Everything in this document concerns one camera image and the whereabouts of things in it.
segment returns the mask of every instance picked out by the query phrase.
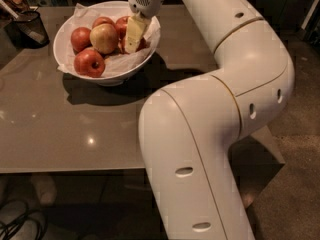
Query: hole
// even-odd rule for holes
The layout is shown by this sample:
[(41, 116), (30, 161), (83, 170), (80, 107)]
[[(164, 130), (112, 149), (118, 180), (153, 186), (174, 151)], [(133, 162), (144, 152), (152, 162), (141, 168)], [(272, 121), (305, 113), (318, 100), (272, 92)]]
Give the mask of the hole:
[(282, 95), (281, 89), (278, 90), (277, 96), (278, 96), (278, 103), (281, 103), (283, 100), (283, 95)]
[(240, 19), (244, 16), (244, 13), (243, 12), (238, 12), (236, 15), (234, 15), (234, 17)]
[(211, 228), (211, 223), (209, 222), (202, 222), (192, 226), (193, 231), (195, 232), (205, 232)]
[(179, 178), (184, 178), (187, 176), (191, 176), (193, 173), (193, 168), (192, 167), (184, 167), (176, 170), (176, 176)]
[(249, 110), (250, 110), (250, 118), (255, 119), (257, 116), (257, 112), (254, 104), (250, 104)]

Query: white paper liner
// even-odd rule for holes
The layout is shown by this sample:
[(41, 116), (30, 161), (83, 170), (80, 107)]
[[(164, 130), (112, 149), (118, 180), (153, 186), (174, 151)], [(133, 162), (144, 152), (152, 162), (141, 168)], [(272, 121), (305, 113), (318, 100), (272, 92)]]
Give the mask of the white paper liner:
[(123, 12), (120, 12), (119, 10), (114, 10), (113, 15), (106, 15), (95, 10), (94, 8), (77, 4), (70, 24), (65, 25), (64, 29), (60, 29), (60, 31), (70, 33), (69, 40), (65, 40), (66, 62), (58, 66), (60, 71), (90, 80), (112, 79), (135, 70), (141, 63), (145, 61), (148, 55), (156, 49), (160, 39), (160, 26), (158, 24), (151, 23), (148, 31), (144, 35), (144, 38), (147, 41), (147, 48), (132, 54), (110, 56), (106, 62), (105, 71), (102, 73), (100, 78), (91, 78), (89, 76), (79, 75), (73, 67), (75, 53), (70, 41), (71, 33), (77, 27), (87, 27), (91, 29), (94, 20), (100, 16), (110, 17), (115, 22), (118, 18), (126, 15), (123, 15)]

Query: floor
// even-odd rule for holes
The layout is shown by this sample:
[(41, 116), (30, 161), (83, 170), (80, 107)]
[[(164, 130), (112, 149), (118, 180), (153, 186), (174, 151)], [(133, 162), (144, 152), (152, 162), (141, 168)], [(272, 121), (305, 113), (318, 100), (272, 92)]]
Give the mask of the floor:
[[(296, 83), (269, 129), (286, 163), (247, 212), (257, 240), (315, 240), (320, 235), (320, 56), (293, 34), (281, 38), (295, 63)], [(46, 231), (44, 240), (167, 239), (144, 170), (53, 174), (58, 196), (46, 208), (37, 203), (29, 177), (11, 175), (7, 193), (10, 200), (41, 210), (35, 216)], [(24, 209), (20, 201), (0, 207), (0, 220), (10, 221)], [(33, 239), (35, 224), (28, 223), (13, 239)]]

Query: bowl rim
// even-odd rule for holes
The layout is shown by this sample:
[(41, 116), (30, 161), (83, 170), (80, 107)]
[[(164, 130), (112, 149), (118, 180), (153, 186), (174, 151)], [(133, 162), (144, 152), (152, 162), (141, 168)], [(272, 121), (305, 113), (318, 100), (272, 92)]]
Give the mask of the bowl rim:
[[(95, 8), (112, 8), (112, 7), (115, 7), (115, 8), (119, 8), (119, 7), (123, 7), (123, 8), (129, 8), (128, 7), (129, 3), (127, 1), (107, 1), (107, 2), (102, 2), (102, 3), (97, 3), (97, 4), (93, 4), (91, 6), (88, 6), (87, 8), (92, 8), (92, 9), (95, 9)], [(74, 15), (72, 15), (70, 18), (68, 18), (62, 25), (61, 27), (59, 28), (59, 30), (57, 31), (56, 35), (55, 35), (55, 38), (54, 38), (54, 41), (53, 41), (53, 54), (54, 54), (54, 57), (55, 57), (55, 60), (57, 61), (58, 65), (63, 65), (64, 63), (62, 63), (59, 58), (57, 58), (56, 56), (56, 50), (58, 49), (58, 41), (57, 41), (57, 37), (59, 35), (59, 32), (61, 31), (61, 29), (64, 29), (65, 26), (67, 24), (70, 24), (70, 22), (73, 20), (73, 17)], [(159, 20), (157, 19), (157, 17), (153, 17), (152, 18), (152, 23), (153, 24), (156, 24), (157, 27), (159, 27), (160, 29), (160, 23), (159, 23)], [(125, 71), (125, 72), (122, 72), (122, 73), (119, 73), (117, 74), (116, 76), (108, 76), (108, 77), (99, 77), (99, 78), (92, 78), (92, 77), (89, 77), (89, 76), (82, 76), (82, 75), (79, 75), (79, 74), (76, 74), (74, 72), (65, 72), (65, 73), (68, 73), (68, 74), (71, 74), (73, 76), (76, 76), (78, 78), (81, 78), (81, 79), (84, 79), (84, 80), (89, 80), (89, 81), (92, 81), (92, 82), (97, 82), (97, 83), (103, 83), (104, 81), (115, 81), (115, 80), (121, 80), (122, 82), (126, 79), (128, 79), (129, 77), (131, 77), (130, 73), (133, 73), (134, 71), (140, 69), (142, 66), (144, 66), (145, 63), (147, 63), (147, 61), (151, 58), (151, 56), (154, 54), (154, 52), (156, 51), (156, 47), (158, 46), (158, 43), (159, 43), (160, 40), (157, 41), (156, 43), (156, 46), (154, 48), (151, 49), (150, 53), (148, 54), (148, 56), (138, 65), (136, 65), (134, 68), (131, 68), (130, 70), (128, 71)]]

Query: bowl of fruit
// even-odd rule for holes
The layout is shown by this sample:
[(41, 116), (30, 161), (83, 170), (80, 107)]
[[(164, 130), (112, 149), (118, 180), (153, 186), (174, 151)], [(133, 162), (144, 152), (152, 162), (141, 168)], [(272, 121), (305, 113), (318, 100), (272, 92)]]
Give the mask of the bowl of fruit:
[(160, 24), (153, 17), (136, 52), (128, 54), (124, 47), (131, 15), (128, 2), (77, 4), (53, 42), (58, 69), (103, 86), (128, 80), (147, 63), (160, 41)]

